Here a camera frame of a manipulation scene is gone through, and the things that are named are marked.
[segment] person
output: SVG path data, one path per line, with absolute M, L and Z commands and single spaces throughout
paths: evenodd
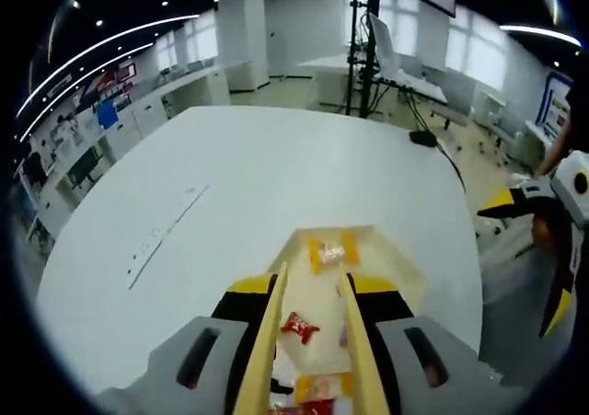
M 589 52 L 577 58 L 572 86 L 567 94 L 569 119 L 565 122 L 554 145 L 538 167 L 535 177 L 545 176 L 572 150 L 589 153 Z M 532 219 L 532 237 L 540 247 L 553 251 L 559 245 L 564 219 L 558 212 L 536 213 Z

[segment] laboratory room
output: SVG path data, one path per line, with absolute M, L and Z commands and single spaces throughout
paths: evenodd
M 65 398 L 45 403 L 571 404 L 589 350 L 584 5 L 40 1 L 15 39 L 0 252 L 15 349 Z

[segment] ceiling light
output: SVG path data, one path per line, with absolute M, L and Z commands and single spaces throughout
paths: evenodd
M 500 26 L 500 29 L 504 31 L 512 31 L 517 33 L 530 33 L 533 35 L 548 36 L 550 38 L 555 38 L 557 40 L 566 40 L 567 42 L 570 42 L 571 44 L 574 44 L 577 47 L 581 47 L 581 43 L 574 37 L 565 35 L 564 33 L 558 33 L 558 31 L 538 29 L 535 27 L 527 26 Z
M 119 61 L 120 59 L 124 58 L 126 55 L 128 54 L 133 54 L 135 52 L 139 52 L 140 50 L 144 50 L 147 49 L 149 47 L 151 47 L 152 45 L 154 45 L 153 42 L 150 42 L 149 44 L 146 45 L 142 45 L 141 47 L 137 47 L 136 49 L 131 50 L 130 52 L 126 52 L 123 53 L 119 56 L 117 56 L 116 58 L 111 59 L 110 61 L 106 61 L 103 65 L 99 65 L 98 67 L 96 67 L 94 70 L 92 70 L 91 72 L 86 73 L 85 75 L 83 75 L 82 77 L 80 77 L 77 81 L 75 81 L 72 85 L 70 85 L 68 88 L 66 88 L 64 91 L 62 91 L 58 96 L 56 96 L 47 107 L 45 107 L 44 110 L 41 111 L 41 113 L 39 113 L 39 116 L 37 116 L 37 118 L 35 118 L 35 121 L 32 122 L 31 125 L 29 125 L 28 129 L 23 133 L 23 135 L 20 137 L 20 142 L 22 143 L 25 138 L 27 137 L 27 134 L 29 134 L 29 132 L 33 129 L 33 127 L 35 126 L 35 124 L 37 122 L 39 122 L 40 118 L 43 117 L 43 115 L 47 112 L 47 110 L 51 109 L 51 107 L 53 105 L 55 105 L 55 103 L 60 100 L 64 95 L 66 95 L 72 88 L 74 88 L 75 86 L 79 85 L 82 81 L 84 81 L 85 79 L 88 79 L 90 76 L 92 76 L 95 72 L 97 72 L 98 70 L 100 70 L 101 68 L 106 67 L 107 65 L 110 65 L 111 63 L 116 63 L 117 61 Z
M 132 29 L 128 29 L 128 30 L 122 31 L 121 33 L 118 33 L 116 35 L 113 35 L 110 38 L 106 38 L 105 40 L 102 40 L 101 42 L 98 42 L 98 43 L 94 44 L 93 46 L 88 47 L 83 52 L 80 52 L 79 54 L 77 54 L 76 56 L 74 56 L 72 59 L 70 59 L 69 61 L 67 61 L 64 65 L 62 65 L 61 67 L 58 67 L 56 70 L 54 70 L 53 73 L 51 73 L 49 76 L 47 76 L 45 78 L 45 80 L 43 82 L 41 82 L 37 86 L 37 88 L 35 88 L 33 91 L 31 91 L 31 93 L 27 96 L 27 98 L 25 99 L 25 101 L 22 103 L 22 106 L 20 107 L 20 109 L 18 109 L 18 111 L 17 111 L 17 117 L 20 116 L 20 113 L 22 112 L 22 110 L 25 109 L 25 107 L 27 106 L 27 104 L 29 104 L 29 102 L 31 102 L 32 99 L 35 96 L 37 96 L 37 94 L 47 84 L 49 84 L 49 82 L 52 79 L 54 79 L 58 74 L 60 74 L 63 70 L 65 70 L 67 67 L 69 67 L 72 63 L 74 63 L 78 59 L 82 58 L 83 56 L 86 56 L 87 54 L 89 54 L 90 52 L 94 51 L 98 47 L 101 47 L 102 45 L 106 44 L 107 42 L 111 42 L 112 40 L 116 40 L 116 39 L 120 38 L 121 36 L 125 36 L 125 35 L 128 35 L 130 33 L 134 33 L 135 31 L 138 31 L 138 30 L 147 29 L 149 27 L 157 26 L 159 24 L 166 24 L 168 22 L 182 21 L 182 20 L 185 20 L 185 19 L 193 19 L 195 17 L 199 17 L 199 15 L 187 15 L 185 17 L 171 17 L 171 18 L 168 18 L 168 19 L 162 19 L 160 21 L 150 22 L 148 24 L 143 24 L 142 26 L 138 26 L 138 27 L 134 27 Z

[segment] red candy wrapper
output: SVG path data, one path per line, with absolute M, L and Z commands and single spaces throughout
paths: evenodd
M 291 312 L 290 316 L 288 316 L 288 320 L 284 323 L 284 326 L 280 328 L 280 331 L 295 332 L 302 337 L 301 342 L 307 344 L 311 338 L 311 334 L 315 331 L 319 331 L 319 328 L 317 326 L 309 325 L 299 317 L 296 312 Z
M 310 401 L 303 403 L 303 412 L 305 415 L 332 415 L 333 400 L 326 399 L 323 401 Z

